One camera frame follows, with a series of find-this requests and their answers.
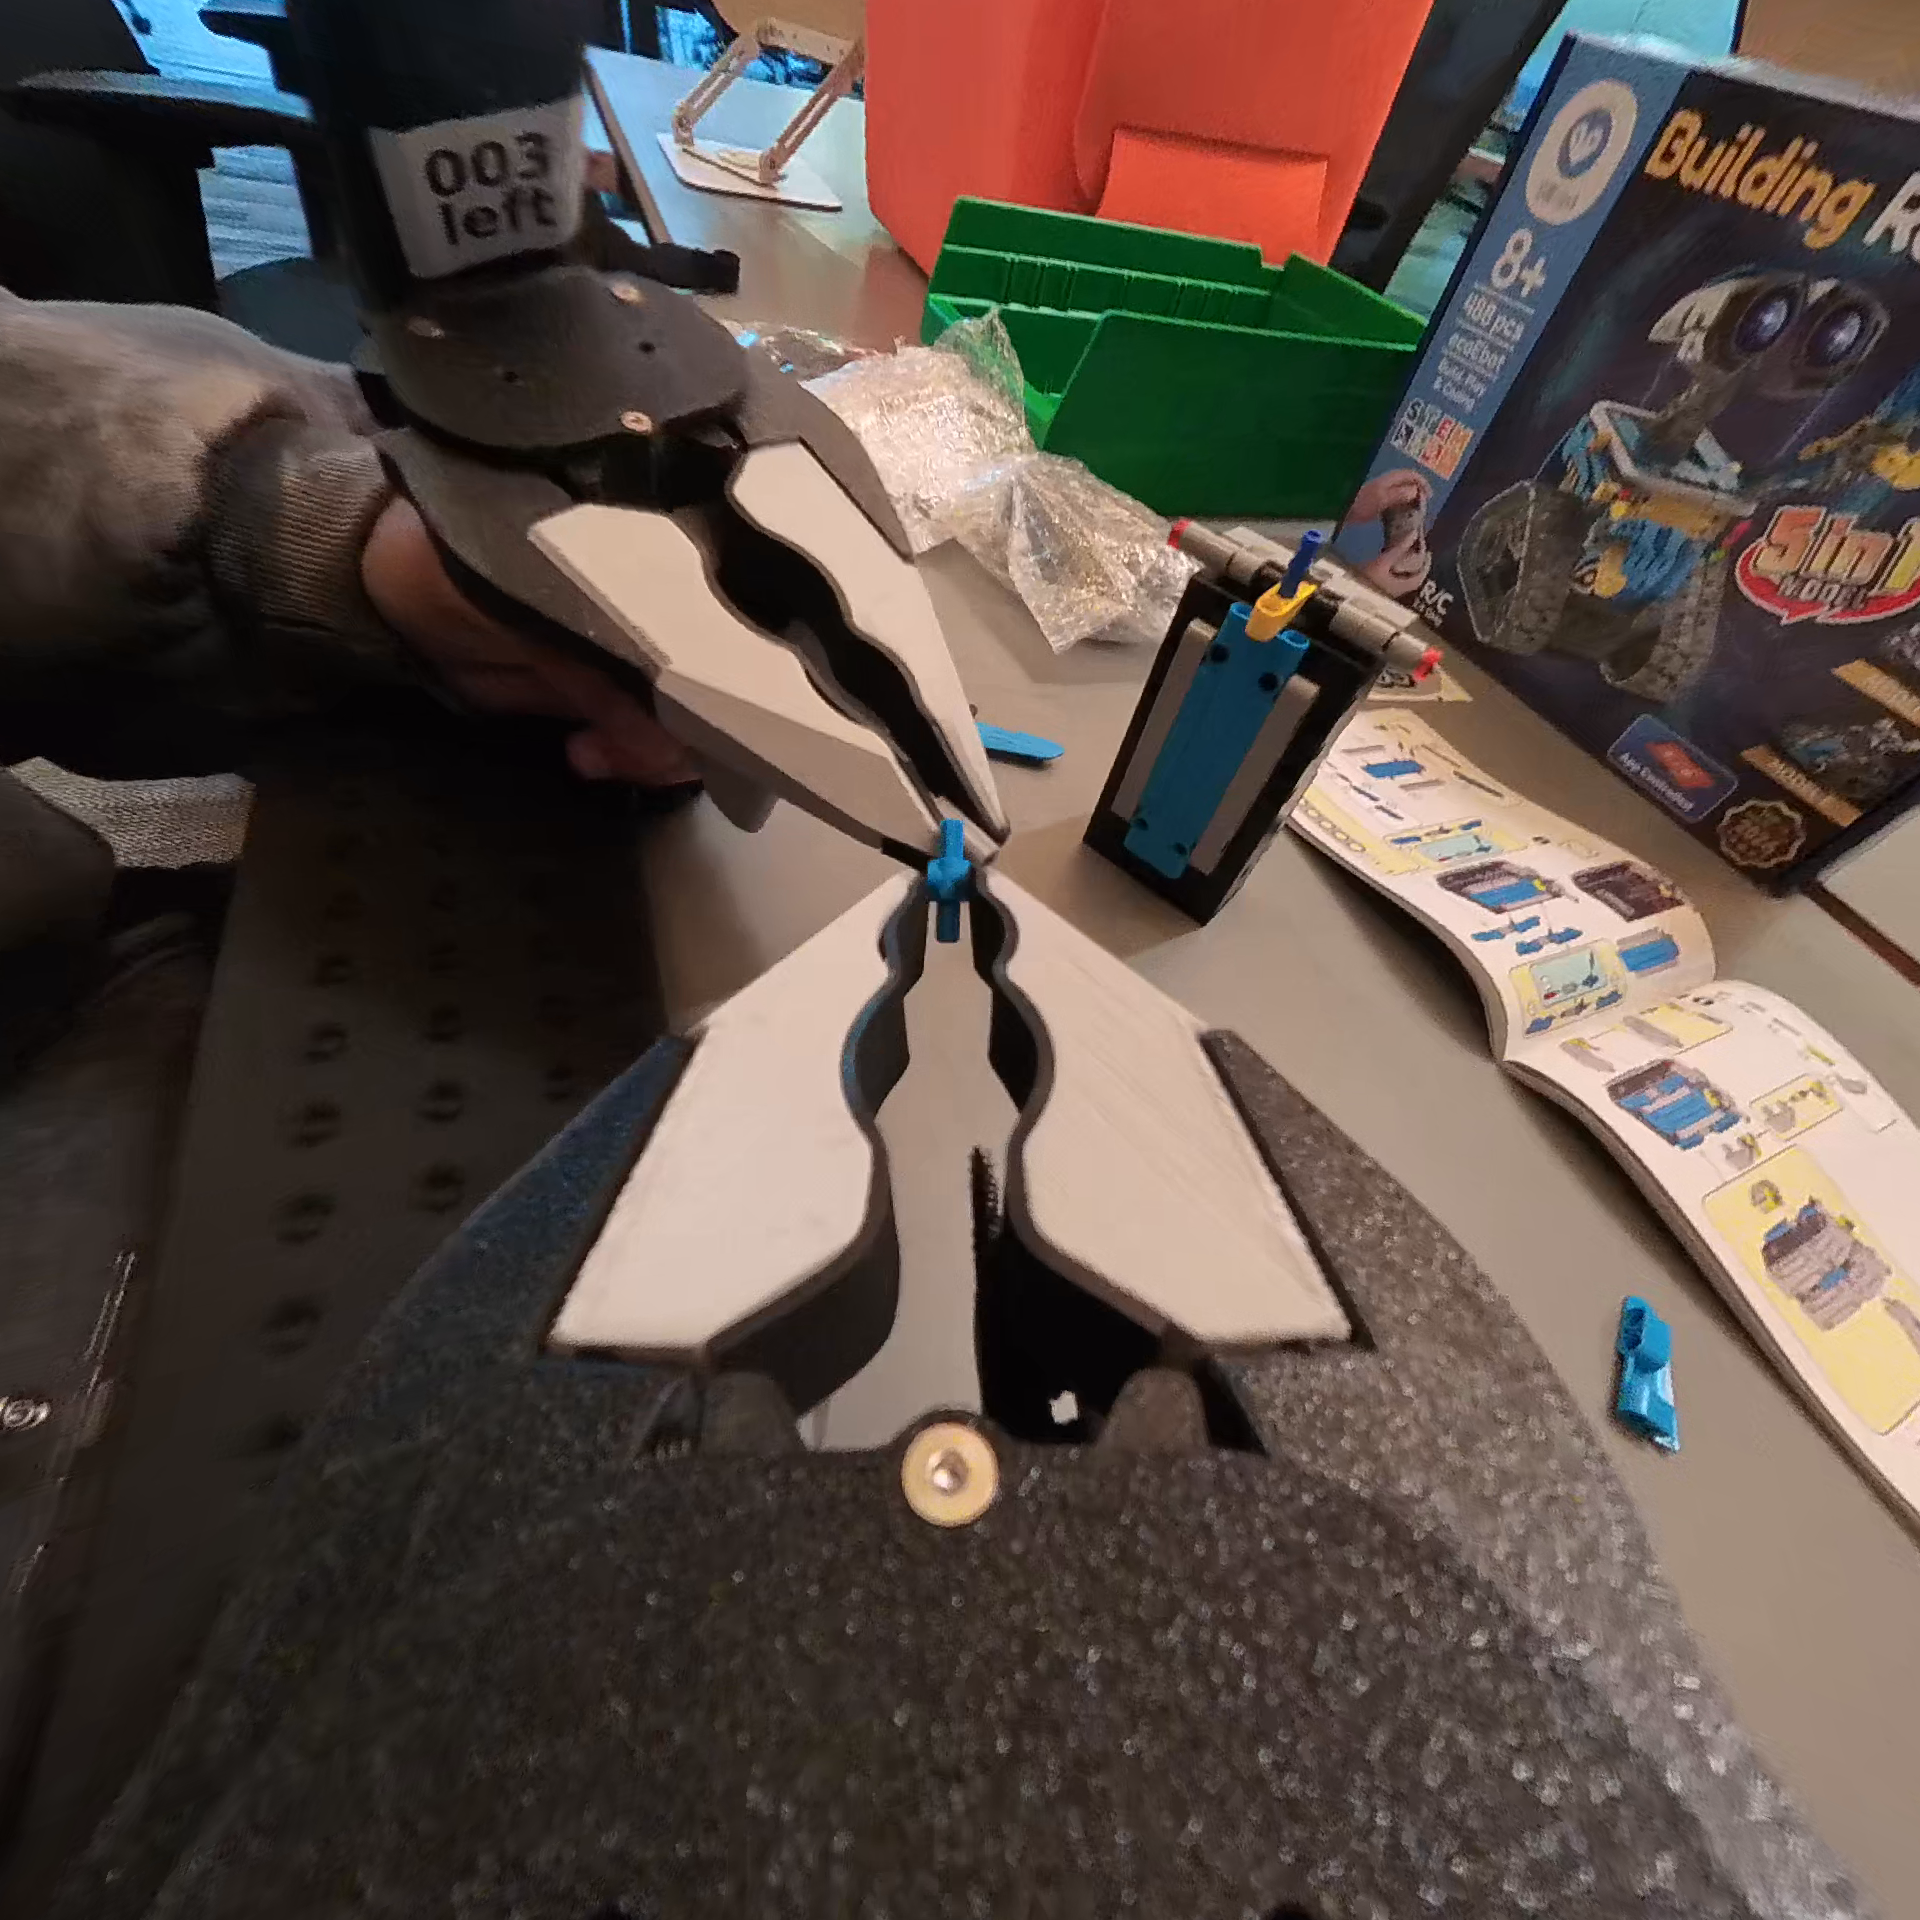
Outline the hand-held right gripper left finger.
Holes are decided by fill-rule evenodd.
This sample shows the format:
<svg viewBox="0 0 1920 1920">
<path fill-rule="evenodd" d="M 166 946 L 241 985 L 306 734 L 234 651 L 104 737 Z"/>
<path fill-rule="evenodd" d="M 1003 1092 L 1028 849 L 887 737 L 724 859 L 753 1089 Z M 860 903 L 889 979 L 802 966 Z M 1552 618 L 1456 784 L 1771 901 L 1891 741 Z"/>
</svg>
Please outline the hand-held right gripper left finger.
<svg viewBox="0 0 1920 1920">
<path fill-rule="evenodd" d="M 925 882 L 887 877 L 719 1001 L 548 1329 L 566 1357 L 763 1375 L 833 1398 L 899 1313 L 879 1108 L 906 1067 Z"/>
</svg>

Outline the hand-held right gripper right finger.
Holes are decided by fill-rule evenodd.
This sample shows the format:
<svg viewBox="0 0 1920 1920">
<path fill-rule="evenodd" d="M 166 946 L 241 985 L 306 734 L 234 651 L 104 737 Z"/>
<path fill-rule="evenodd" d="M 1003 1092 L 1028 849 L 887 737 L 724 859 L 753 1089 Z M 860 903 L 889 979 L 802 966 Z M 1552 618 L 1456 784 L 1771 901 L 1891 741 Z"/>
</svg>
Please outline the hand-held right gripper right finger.
<svg viewBox="0 0 1920 1920">
<path fill-rule="evenodd" d="M 1146 1366 L 1354 1343 L 1181 1001 L 1012 877 L 976 877 L 976 969 L 1015 1106 L 976 1249 L 984 1398 L 1114 1398 Z"/>
</svg>

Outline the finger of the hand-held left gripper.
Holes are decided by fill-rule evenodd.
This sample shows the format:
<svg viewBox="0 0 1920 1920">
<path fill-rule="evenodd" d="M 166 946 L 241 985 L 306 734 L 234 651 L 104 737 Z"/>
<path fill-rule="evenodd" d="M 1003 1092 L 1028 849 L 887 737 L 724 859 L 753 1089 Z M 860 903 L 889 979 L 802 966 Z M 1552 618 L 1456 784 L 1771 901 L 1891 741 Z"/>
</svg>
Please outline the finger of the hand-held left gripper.
<svg viewBox="0 0 1920 1920">
<path fill-rule="evenodd" d="M 745 526 L 794 556 L 797 582 L 820 602 L 802 620 L 827 649 L 828 685 L 926 800 L 1003 846 L 1012 823 L 996 773 L 915 556 L 802 442 L 743 454 L 724 493 Z"/>
<path fill-rule="evenodd" d="M 938 852 L 938 807 L 899 757 L 719 594 L 675 519 L 583 501 L 538 519 L 532 546 L 613 624 L 661 725 L 711 768 L 906 864 Z"/>
</svg>

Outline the person's left forearm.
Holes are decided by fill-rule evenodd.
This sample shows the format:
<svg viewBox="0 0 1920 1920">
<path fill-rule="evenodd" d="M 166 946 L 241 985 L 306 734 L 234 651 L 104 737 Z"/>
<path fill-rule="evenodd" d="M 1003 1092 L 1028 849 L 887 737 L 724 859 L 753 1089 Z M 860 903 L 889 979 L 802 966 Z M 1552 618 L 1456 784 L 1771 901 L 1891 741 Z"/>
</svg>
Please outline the person's left forearm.
<svg viewBox="0 0 1920 1920">
<path fill-rule="evenodd" d="M 4 703 L 400 685 L 356 379 L 189 305 L 4 293 Z"/>
</svg>

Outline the grey desk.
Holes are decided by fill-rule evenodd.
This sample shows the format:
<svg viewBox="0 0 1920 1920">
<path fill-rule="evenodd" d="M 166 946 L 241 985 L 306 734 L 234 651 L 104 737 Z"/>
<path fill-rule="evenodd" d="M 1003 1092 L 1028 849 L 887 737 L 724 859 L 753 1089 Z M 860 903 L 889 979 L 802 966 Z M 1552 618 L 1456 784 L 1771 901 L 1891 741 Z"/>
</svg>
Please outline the grey desk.
<svg viewBox="0 0 1920 1920">
<path fill-rule="evenodd" d="M 963 546 L 925 553 L 971 701 L 1066 744 L 1048 771 L 1000 768 L 1004 869 L 1130 959 L 1205 1024 L 1254 1043 L 1510 1297 L 1599 1428 L 1712 1674 L 1771 1770 L 1882 1917 L 1918 1913 L 1918 1538 L 1723 1307 L 1692 1256 L 1556 1102 L 1508 1076 L 1452 952 L 1329 856 L 1283 835 L 1208 927 L 1084 846 L 1146 670 L 1146 644 L 1056 656 Z M 1466 663 L 1469 701 L 1425 708 L 1439 734 L 1527 800 L 1663 869 L 1709 923 L 1722 969 L 1797 1001 L 1918 1118 L 1918 985 L 1813 898 L 1765 898 Z M 733 828 L 711 803 L 642 835 L 674 1024 L 690 1024 L 885 877 L 874 852 L 791 806 Z M 882 1112 L 899 1177 L 896 1329 L 807 1419 L 857 1448 L 932 1405 L 976 1405 L 971 1152 L 1015 1108 L 989 1067 L 989 988 L 931 946 L 906 1001 L 912 1066 Z M 1621 1297 L 1676 1329 L 1684 1451 L 1609 1414 Z"/>
</svg>

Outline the person's left hand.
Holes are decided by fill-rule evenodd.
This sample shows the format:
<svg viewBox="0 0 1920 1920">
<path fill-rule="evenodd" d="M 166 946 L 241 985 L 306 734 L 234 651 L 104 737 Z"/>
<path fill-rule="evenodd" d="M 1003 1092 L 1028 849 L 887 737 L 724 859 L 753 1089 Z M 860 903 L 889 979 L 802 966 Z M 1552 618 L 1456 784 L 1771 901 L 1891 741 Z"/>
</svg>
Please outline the person's left hand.
<svg viewBox="0 0 1920 1920">
<path fill-rule="evenodd" d="M 374 519 L 358 568 L 374 611 L 450 696 L 479 714 L 558 725 L 580 780 L 652 794 L 703 781 L 695 760 L 610 673 L 470 602 L 405 497 Z"/>
</svg>

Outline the white table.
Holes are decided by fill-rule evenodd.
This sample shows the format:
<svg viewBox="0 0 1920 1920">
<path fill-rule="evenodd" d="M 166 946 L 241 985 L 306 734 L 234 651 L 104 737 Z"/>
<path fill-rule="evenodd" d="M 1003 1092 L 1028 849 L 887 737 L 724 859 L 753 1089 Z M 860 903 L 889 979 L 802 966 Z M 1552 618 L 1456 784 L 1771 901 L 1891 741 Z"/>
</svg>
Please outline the white table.
<svg viewBox="0 0 1920 1920">
<path fill-rule="evenodd" d="M 867 110 L 838 100 L 802 143 L 838 207 L 797 207 L 707 194 L 675 177 L 661 149 L 671 116 L 695 71 L 589 48 L 599 129 L 599 181 L 619 181 L 619 215 L 638 236 L 700 250 L 733 250 L 739 291 L 707 296 L 717 314 L 794 322 L 867 348 L 922 338 L 925 270 L 896 244 L 870 207 Z"/>
</svg>

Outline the black blue brick model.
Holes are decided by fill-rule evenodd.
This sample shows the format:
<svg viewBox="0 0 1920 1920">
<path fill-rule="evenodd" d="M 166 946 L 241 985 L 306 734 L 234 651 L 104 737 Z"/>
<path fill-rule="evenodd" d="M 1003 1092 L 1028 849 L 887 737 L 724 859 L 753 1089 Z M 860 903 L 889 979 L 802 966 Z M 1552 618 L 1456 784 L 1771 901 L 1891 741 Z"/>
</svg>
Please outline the black blue brick model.
<svg viewBox="0 0 1920 1920">
<path fill-rule="evenodd" d="M 1258 864 L 1348 715 L 1439 667 L 1427 624 L 1322 556 L 1181 517 L 1195 565 L 1146 673 L 1084 843 L 1194 923 Z"/>
</svg>

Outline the black perforated panel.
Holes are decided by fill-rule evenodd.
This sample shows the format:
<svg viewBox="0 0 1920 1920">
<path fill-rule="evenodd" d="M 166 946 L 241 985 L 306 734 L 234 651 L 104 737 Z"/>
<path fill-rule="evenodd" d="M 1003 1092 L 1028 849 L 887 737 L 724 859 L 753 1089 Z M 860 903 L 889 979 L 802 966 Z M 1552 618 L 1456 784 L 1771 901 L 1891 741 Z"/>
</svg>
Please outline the black perforated panel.
<svg viewBox="0 0 1920 1920">
<path fill-rule="evenodd" d="M 644 803 L 446 728 L 258 768 L 157 1240 L 44 1559 L 44 1824 L 96 1819 L 154 1737 L 394 1297 L 659 1040 Z"/>
</svg>

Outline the green plastic bin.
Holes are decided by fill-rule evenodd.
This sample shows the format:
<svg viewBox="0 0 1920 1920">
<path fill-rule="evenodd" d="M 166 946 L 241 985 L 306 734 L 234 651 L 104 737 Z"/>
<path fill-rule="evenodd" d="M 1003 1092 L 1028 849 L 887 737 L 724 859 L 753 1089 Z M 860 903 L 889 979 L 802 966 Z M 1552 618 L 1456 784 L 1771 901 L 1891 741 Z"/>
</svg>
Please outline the green plastic bin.
<svg viewBox="0 0 1920 1920">
<path fill-rule="evenodd" d="M 1038 446 L 1160 517 L 1338 517 L 1427 332 L 1303 253 L 957 198 L 922 338 L 991 311 Z"/>
</svg>

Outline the black office chair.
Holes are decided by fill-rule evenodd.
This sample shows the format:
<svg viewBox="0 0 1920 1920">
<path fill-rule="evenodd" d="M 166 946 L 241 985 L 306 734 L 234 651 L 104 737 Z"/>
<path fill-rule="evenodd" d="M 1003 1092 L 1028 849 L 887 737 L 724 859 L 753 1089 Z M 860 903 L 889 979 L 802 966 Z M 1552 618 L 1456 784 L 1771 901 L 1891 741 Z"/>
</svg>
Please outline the black office chair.
<svg viewBox="0 0 1920 1920">
<path fill-rule="evenodd" d="M 209 23 L 267 48 L 273 84 L 166 77 L 117 3 L 4 5 L 4 291 L 197 305 L 280 348 L 350 357 L 361 322 L 335 181 L 284 5 L 215 3 Z M 241 148 L 293 159 L 304 260 L 218 267 L 203 174 Z"/>
</svg>

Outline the blue curved brick panel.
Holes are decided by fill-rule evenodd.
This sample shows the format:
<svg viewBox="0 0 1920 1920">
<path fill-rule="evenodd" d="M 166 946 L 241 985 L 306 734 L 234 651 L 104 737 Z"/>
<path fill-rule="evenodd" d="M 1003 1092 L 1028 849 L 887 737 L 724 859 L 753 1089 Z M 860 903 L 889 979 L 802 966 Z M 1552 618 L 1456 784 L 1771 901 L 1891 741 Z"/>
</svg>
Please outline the blue curved brick panel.
<svg viewBox="0 0 1920 1920">
<path fill-rule="evenodd" d="M 1673 1329 L 1637 1294 L 1622 1297 L 1614 1337 L 1614 1417 L 1661 1451 L 1681 1451 Z"/>
</svg>

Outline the orange plastic case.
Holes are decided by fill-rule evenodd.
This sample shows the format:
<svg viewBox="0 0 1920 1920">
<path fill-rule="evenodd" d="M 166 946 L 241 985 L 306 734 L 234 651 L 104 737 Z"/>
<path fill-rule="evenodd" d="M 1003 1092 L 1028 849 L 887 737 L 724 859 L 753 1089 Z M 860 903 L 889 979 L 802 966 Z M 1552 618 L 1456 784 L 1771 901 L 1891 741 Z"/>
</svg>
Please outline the orange plastic case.
<svg viewBox="0 0 1920 1920">
<path fill-rule="evenodd" d="M 931 270 L 958 198 L 1329 263 L 1429 3 L 870 3 L 870 204 Z"/>
</svg>

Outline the instruction booklet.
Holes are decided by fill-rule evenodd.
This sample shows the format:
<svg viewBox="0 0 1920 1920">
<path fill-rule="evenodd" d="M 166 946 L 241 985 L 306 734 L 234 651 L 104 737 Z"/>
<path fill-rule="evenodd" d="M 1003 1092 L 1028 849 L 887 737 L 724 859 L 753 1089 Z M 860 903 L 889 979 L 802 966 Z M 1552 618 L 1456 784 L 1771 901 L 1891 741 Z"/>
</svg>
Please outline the instruction booklet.
<svg viewBox="0 0 1920 1920">
<path fill-rule="evenodd" d="M 1752 982 L 1523 1018 L 1505 1067 L 1595 1132 L 1918 1531 L 1918 1122 L 1871 1067 Z"/>
</svg>

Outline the robot kit box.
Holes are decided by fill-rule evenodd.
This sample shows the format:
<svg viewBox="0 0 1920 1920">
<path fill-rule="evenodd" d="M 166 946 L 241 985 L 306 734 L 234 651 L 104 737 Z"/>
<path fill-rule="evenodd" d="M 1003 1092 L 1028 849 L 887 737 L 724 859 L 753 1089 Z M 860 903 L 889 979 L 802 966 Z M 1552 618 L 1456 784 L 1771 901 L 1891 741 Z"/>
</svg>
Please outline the robot kit box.
<svg viewBox="0 0 1920 1920">
<path fill-rule="evenodd" d="M 1332 540 L 1728 865 L 1918 806 L 1918 103 L 1569 34 Z"/>
</svg>

